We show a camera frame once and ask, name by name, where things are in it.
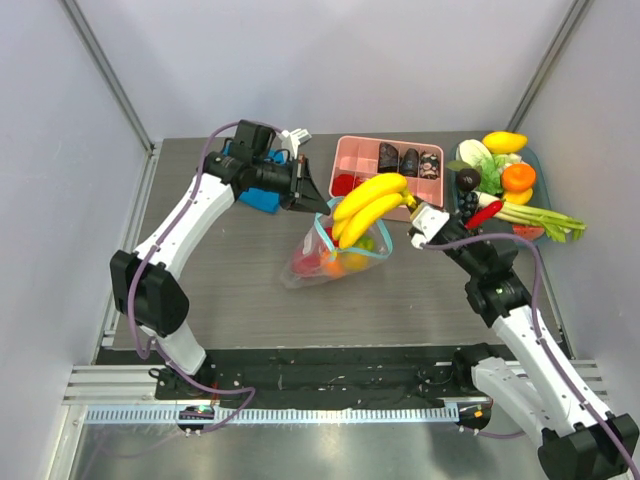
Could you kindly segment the red chili pepper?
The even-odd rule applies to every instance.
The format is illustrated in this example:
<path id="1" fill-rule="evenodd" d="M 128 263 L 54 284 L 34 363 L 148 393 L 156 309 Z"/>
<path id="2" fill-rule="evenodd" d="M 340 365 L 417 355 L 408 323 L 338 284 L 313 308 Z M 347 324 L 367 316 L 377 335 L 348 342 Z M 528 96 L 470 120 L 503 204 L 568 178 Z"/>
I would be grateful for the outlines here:
<path id="1" fill-rule="evenodd" d="M 476 230 L 487 220 L 493 218 L 503 208 L 504 202 L 496 200 L 476 212 L 466 223 L 467 230 Z"/>

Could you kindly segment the yellow banana bunch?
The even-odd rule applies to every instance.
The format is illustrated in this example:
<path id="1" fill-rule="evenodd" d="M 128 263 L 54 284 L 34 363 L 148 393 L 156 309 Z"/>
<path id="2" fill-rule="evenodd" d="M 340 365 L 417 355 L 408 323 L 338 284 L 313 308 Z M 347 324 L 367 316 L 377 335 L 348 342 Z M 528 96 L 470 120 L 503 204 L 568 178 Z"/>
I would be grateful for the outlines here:
<path id="1" fill-rule="evenodd" d="M 341 250 L 351 248 L 377 220 L 402 205 L 417 205 L 406 177 L 383 173 L 370 178 L 339 201 L 332 214 L 332 238 Z"/>

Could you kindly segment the clear zip top bag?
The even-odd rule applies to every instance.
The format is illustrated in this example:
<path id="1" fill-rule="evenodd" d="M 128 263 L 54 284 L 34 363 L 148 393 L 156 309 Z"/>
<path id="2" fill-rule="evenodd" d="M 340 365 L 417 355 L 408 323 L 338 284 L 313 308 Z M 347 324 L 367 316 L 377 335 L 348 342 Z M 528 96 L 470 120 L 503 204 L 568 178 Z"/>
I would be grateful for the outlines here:
<path id="1" fill-rule="evenodd" d="M 324 227 L 330 227 L 331 228 L 331 237 L 332 237 L 332 227 L 333 227 L 333 219 L 332 219 L 332 217 L 331 216 L 321 215 L 321 214 L 317 213 L 315 215 L 315 217 L 314 217 L 314 220 L 313 220 L 313 223 L 311 225 L 311 228 L 307 231 L 307 233 L 312 228 L 317 228 L 319 230 L 319 233 L 323 234 L 323 228 Z M 391 236 L 390 236 L 390 234 L 389 234 L 389 232 L 388 232 L 388 230 L 386 228 L 386 225 L 384 224 L 384 222 L 382 220 L 377 220 L 376 223 L 373 224 L 367 230 L 367 232 L 364 235 L 370 236 L 375 241 L 374 252 L 370 253 L 371 260 L 370 260 L 369 266 L 367 268 L 367 269 L 370 269 L 370 268 L 372 268 L 372 267 L 374 267 L 376 265 L 379 265 L 379 264 L 383 263 L 384 261 L 386 261 L 389 258 L 389 256 L 393 252 L 393 242 L 392 242 Z M 298 246 L 301 244 L 302 240 L 298 243 L 298 245 L 294 249 L 293 254 L 289 258 L 288 262 L 286 263 L 286 265 L 284 266 L 284 269 L 282 271 L 281 282 L 283 283 L 283 285 L 286 288 L 295 289 L 295 288 L 302 288 L 302 287 L 307 287 L 307 286 L 312 286 L 312 285 L 319 285 L 319 284 L 327 283 L 329 281 L 338 280 L 338 279 L 344 278 L 346 276 L 357 274 L 357 273 L 360 273 L 360 272 L 363 272 L 363 271 L 367 270 L 367 269 L 365 269 L 365 270 L 362 270 L 362 271 L 359 271 L 359 272 L 354 272 L 354 273 L 350 273 L 350 272 L 346 271 L 346 275 L 341 277 L 341 278 L 338 278 L 338 279 L 331 279 L 328 276 L 319 276 L 319 277 L 312 277 L 312 278 L 299 277 L 299 276 L 295 275 L 291 271 L 291 265 L 292 265 L 294 252 L 298 248 Z M 334 241 L 334 242 L 336 244 L 336 246 L 335 246 L 336 252 L 340 253 L 340 259 L 341 259 L 342 253 L 348 252 L 348 251 L 354 251 L 353 247 L 345 249 L 345 250 L 341 250 L 339 248 L 339 246 L 338 246 L 338 242 L 337 241 Z"/>

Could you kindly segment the red apple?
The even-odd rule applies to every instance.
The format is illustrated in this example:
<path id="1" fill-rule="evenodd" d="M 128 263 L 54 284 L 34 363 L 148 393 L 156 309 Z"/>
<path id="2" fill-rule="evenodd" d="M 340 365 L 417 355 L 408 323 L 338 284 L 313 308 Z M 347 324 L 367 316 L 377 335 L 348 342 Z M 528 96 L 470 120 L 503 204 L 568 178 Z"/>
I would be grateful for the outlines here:
<path id="1" fill-rule="evenodd" d="M 320 256 L 326 251 L 336 252 L 335 246 L 330 227 L 324 227 L 323 234 L 312 228 L 294 252 L 291 271 L 302 278 L 326 276 L 321 270 Z"/>

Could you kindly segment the orange fruit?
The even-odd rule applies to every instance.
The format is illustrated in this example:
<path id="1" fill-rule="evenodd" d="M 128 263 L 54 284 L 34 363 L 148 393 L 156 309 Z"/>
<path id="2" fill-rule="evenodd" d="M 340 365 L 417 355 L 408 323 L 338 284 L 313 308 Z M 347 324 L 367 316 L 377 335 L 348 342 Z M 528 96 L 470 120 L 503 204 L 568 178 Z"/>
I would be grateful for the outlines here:
<path id="1" fill-rule="evenodd" d="M 320 256 L 320 266 L 323 274 L 331 279 L 338 279 L 346 275 L 339 252 L 323 252 Z"/>

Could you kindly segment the green yellow mango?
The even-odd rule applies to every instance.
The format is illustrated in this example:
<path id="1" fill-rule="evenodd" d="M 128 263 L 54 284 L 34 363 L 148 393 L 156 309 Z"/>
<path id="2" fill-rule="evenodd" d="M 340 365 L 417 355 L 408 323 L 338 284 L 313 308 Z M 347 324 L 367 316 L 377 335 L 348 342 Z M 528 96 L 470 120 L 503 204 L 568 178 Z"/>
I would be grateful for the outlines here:
<path id="1" fill-rule="evenodd" d="M 374 252 L 375 241 L 368 235 L 363 235 L 353 246 L 354 251 L 344 252 L 341 255 L 343 268 L 350 272 L 359 272 L 368 268 L 371 256 Z"/>

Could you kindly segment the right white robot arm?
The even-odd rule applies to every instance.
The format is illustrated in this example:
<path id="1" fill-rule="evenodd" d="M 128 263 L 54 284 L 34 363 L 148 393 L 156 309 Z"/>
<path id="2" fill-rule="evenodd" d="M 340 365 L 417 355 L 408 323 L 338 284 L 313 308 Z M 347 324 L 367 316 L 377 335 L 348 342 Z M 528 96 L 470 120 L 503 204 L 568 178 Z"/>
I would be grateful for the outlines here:
<path id="1" fill-rule="evenodd" d="M 616 415 L 577 373 L 545 326 L 537 306 L 540 265 L 527 289 L 512 263 L 521 246 L 540 262 L 536 246 L 515 234 L 472 234 L 456 217 L 421 200 L 409 208 L 412 245 L 442 251 L 469 276 L 472 310 L 506 344 L 524 374 L 518 376 L 488 347 L 459 355 L 451 371 L 457 391 L 481 391 L 495 400 L 537 448 L 549 479 L 639 476 L 633 460 L 639 427 Z"/>

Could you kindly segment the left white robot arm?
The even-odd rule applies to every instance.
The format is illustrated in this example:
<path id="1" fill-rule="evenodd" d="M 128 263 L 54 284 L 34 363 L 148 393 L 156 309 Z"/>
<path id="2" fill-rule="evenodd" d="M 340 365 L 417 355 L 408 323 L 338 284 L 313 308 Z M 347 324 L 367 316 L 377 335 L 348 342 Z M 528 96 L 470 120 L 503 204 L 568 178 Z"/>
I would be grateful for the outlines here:
<path id="1" fill-rule="evenodd" d="M 278 194 L 285 210 L 327 214 L 304 155 L 284 164 L 207 155 L 187 192 L 161 225 L 133 251 L 110 260 L 116 309 L 126 316 L 141 358 L 156 348 L 179 372 L 178 386 L 190 398 L 205 397 L 213 385 L 206 352 L 188 323 L 190 302 L 179 284 L 181 273 L 205 233 L 250 188 Z"/>

